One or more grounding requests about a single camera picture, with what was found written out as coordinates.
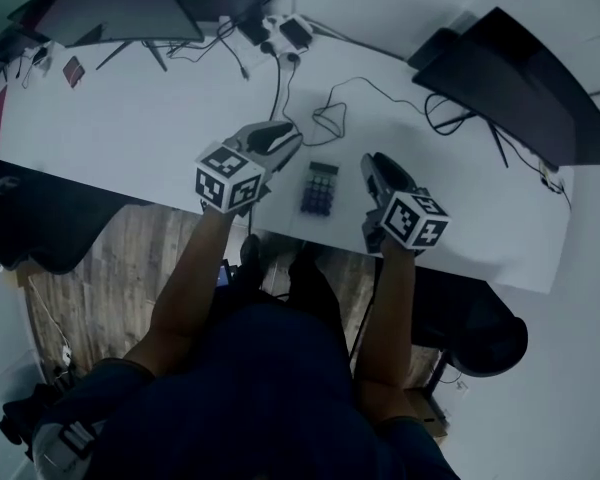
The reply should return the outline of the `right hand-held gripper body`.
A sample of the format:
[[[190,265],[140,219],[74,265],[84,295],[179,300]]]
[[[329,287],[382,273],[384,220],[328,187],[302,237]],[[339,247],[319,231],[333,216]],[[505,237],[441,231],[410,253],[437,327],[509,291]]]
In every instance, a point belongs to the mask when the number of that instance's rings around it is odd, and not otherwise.
[[[379,253],[387,236],[416,254],[436,247],[451,218],[428,190],[383,153],[364,155],[361,171],[376,204],[362,224],[366,251]]]

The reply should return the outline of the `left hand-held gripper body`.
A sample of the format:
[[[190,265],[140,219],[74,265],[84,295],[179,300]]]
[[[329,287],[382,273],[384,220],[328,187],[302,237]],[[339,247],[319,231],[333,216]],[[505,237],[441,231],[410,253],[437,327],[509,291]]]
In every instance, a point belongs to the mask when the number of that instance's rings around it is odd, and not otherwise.
[[[204,207],[246,213],[264,197],[267,183],[295,155],[302,135],[284,121],[249,124],[196,159],[195,193]]]

